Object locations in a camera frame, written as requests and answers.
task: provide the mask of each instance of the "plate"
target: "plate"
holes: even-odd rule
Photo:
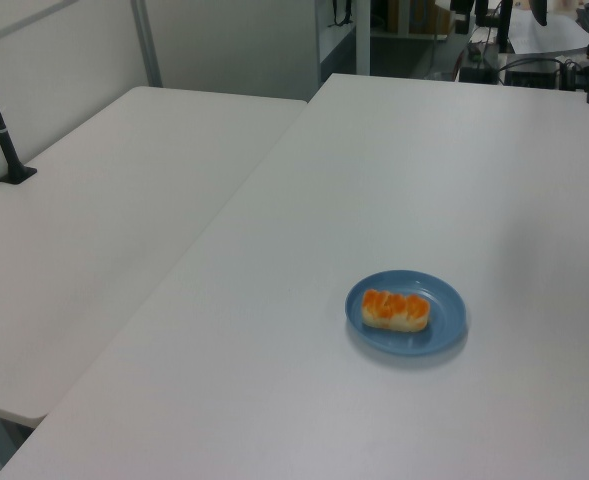
[[[372,328],[363,323],[361,304],[370,288],[409,295],[430,302],[430,320],[417,333]],[[449,284],[426,273],[391,270],[375,273],[358,282],[345,300],[345,313],[356,332],[370,345],[396,355],[428,355],[457,343],[467,333],[465,304]]]

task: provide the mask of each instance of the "bread roll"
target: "bread roll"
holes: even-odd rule
[[[429,321],[430,303],[418,295],[367,290],[361,305],[363,323],[397,332],[419,332]]]

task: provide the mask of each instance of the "white wall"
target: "white wall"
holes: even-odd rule
[[[24,163],[140,85],[129,0],[79,0],[0,39],[0,108]]]
[[[356,2],[352,0],[352,21],[354,23],[342,27],[329,27],[334,23],[334,9],[332,0],[316,0],[318,20],[318,48],[321,62],[332,53],[332,50],[354,30],[356,24]],[[337,1],[337,21],[340,23],[345,18],[345,0]]]
[[[163,85],[309,100],[315,0],[147,0]]]

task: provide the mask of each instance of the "gray floor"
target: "gray floor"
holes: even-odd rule
[[[444,73],[444,77],[449,77],[469,37],[469,34],[451,33],[446,40],[438,41],[436,44],[431,40],[372,37],[370,73],[380,77],[418,79],[430,74]],[[356,73],[356,54],[355,47],[352,45],[345,49],[344,55],[335,62],[331,71],[345,74]]]

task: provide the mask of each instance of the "black cord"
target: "black cord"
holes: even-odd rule
[[[521,65],[528,65],[530,63],[536,62],[556,62],[561,67],[564,67],[565,64],[556,58],[546,58],[546,57],[530,57],[530,58],[521,58],[519,60],[514,60],[513,62],[508,63],[507,65],[499,68],[496,72],[502,72],[503,70],[508,70],[512,67],[520,67]]]
[[[496,8],[494,9],[494,11],[492,12],[492,15],[490,16],[491,19],[493,19],[496,16],[496,12],[498,12],[498,9],[501,8],[501,5],[503,4],[503,0],[501,0],[500,2],[498,2],[498,5],[496,6]],[[492,22],[490,22],[490,26],[487,29],[487,38],[485,39],[485,47],[483,47],[483,64],[485,64],[485,52],[487,51],[487,45],[490,43],[490,35],[492,34]],[[481,68],[481,62],[479,62],[479,64],[476,66],[476,68]]]
[[[336,11],[337,11],[337,2],[336,0],[332,0],[332,7],[334,9],[334,23],[332,25],[328,25],[329,27],[342,27],[343,25],[348,25],[352,22],[352,0],[346,0],[345,2],[345,18],[341,23],[336,21]]]
[[[461,64],[463,63],[463,55],[465,55],[465,50],[463,50],[456,59],[456,63],[454,64],[454,71],[452,71],[452,81],[456,80],[456,76],[458,75],[458,72],[461,69]]]
[[[565,60],[565,66],[566,67],[571,67],[571,66],[575,66],[578,71],[580,72],[581,70],[583,70],[583,67],[581,66],[580,63],[576,63],[574,60],[572,60],[571,58],[568,58],[567,60]]]

